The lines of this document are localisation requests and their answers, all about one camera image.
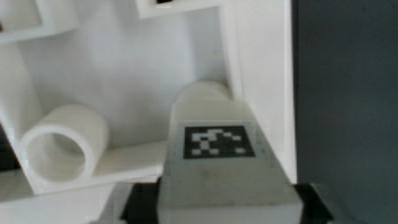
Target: white wall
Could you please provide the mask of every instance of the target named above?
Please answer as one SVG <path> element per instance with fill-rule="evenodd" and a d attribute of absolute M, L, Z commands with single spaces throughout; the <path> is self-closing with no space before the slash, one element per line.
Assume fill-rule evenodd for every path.
<path fill-rule="evenodd" d="M 165 139 L 170 104 L 197 80 L 225 82 L 216 10 L 138 20 L 133 0 L 76 0 L 81 27 L 22 42 L 44 111 L 81 103 L 106 118 L 111 145 Z"/>

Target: white object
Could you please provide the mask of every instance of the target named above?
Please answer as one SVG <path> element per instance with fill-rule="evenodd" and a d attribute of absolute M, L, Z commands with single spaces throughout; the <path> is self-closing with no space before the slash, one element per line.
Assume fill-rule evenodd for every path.
<path fill-rule="evenodd" d="M 0 69 L 0 121 L 33 193 L 156 181 L 166 142 L 108 149 L 106 123 L 85 106 L 58 107 L 44 116 L 15 45 L 0 45 Z"/>
<path fill-rule="evenodd" d="M 289 0 L 136 0 L 140 18 L 216 8 L 229 88 L 248 102 L 289 180 L 296 181 Z"/>
<path fill-rule="evenodd" d="M 54 35 L 78 27 L 70 0 L 1 0 L 0 44 Z"/>
<path fill-rule="evenodd" d="M 239 144 L 232 136 L 223 136 L 237 130 Z M 218 139 L 209 141 L 220 147 L 216 154 L 204 148 L 200 153 L 191 150 L 193 131 L 204 135 L 216 131 Z M 174 105 L 166 154 L 159 224 L 300 222 L 300 198 L 243 102 L 191 101 Z"/>
<path fill-rule="evenodd" d="M 49 182 L 90 177 L 106 146 L 108 127 L 101 116 L 79 105 L 62 106 L 22 136 L 26 175 Z"/>

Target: white cylinder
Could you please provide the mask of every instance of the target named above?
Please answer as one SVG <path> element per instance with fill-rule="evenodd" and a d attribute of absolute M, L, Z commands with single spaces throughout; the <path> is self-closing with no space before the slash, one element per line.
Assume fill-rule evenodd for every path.
<path fill-rule="evenodd" d="M 108 145 L 108 126 L 79 105 L 58 107 L 21 139 L 28 174 L 49 182 L 90 177 Z"/>

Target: dark gray surface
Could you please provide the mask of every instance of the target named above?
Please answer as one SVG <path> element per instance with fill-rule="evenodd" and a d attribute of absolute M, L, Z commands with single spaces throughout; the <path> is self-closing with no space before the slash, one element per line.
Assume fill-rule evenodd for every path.
<path fill-rule="evenodd" d="M 398 1 L 298 0 L 298 178 L 398 222 Z"/>

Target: white shelf compartment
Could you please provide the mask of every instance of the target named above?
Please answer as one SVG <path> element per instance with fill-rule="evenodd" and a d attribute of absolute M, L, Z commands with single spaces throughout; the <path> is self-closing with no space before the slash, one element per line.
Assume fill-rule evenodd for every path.
<path fill-rule="evenodd" d="M 70 0 L 0 2 L 0 44 L 54 35 L 78 27 Z"/>

